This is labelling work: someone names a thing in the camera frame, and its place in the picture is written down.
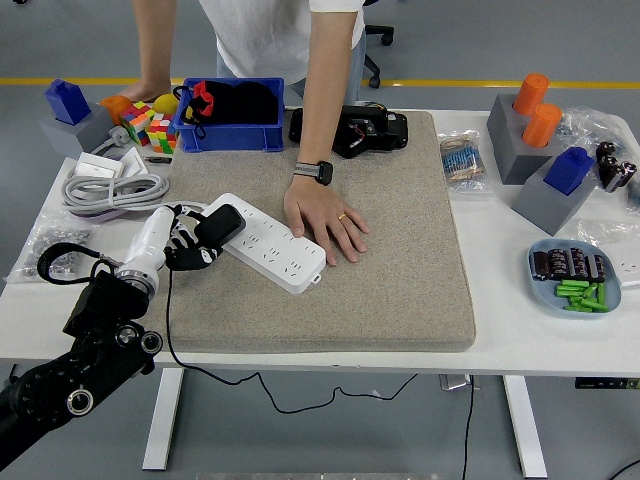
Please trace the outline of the person's left hand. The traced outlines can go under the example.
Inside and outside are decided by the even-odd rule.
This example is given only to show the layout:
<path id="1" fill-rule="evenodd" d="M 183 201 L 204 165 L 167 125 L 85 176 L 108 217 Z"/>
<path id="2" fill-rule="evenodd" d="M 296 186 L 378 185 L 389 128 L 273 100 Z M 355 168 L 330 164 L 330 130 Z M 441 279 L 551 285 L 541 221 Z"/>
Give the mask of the person's left hand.
<path id="1" fill-rule="evenodd" d="M 348 205 L 331 187 L 309 176 L 294 175 L 284 195 L 284 212 L 291 233 L 305 234 L 309 227 L 316 243 L 326 253 L 326 262 L 337 265 L 336 243 L 351 263 L 367 251 L 362 238 L 370 229 L 359 211 Z"/>

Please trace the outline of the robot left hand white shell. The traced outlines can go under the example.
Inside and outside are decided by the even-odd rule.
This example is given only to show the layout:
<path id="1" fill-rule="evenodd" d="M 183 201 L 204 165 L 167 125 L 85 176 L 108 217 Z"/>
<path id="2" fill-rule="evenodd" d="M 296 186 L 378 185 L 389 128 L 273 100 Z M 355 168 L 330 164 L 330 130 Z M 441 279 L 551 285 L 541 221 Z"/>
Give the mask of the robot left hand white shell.
<path id="1" fill-rule="evenodd" d="M 211 265 L 222 247 L 190 233 L 179 221 L 181 215 L 195 219 L 197 227 L 204 225 L 205 217 L 191 207 L 178 204 L 158 208 L 134 237 L 116 275 L 155 274 L 164 265 L 174 271 L 201 270 Z"/>

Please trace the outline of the person's right hand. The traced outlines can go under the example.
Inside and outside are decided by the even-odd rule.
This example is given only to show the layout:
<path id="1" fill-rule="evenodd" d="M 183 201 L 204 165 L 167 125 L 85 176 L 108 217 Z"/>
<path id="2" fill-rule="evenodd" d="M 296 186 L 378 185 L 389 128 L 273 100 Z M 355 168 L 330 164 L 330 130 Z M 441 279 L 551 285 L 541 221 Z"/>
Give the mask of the person's right hand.
<path id="1" fill-rule="evenodd" d="M 168 94 L 170 91 L 170 83 L 155 84 L 138 81 L 124 88 L 120 92 L 120 95 L 128 98 L 132 102 L 144 101 L 146 103 L 152 103 L 158 97 Z"/>

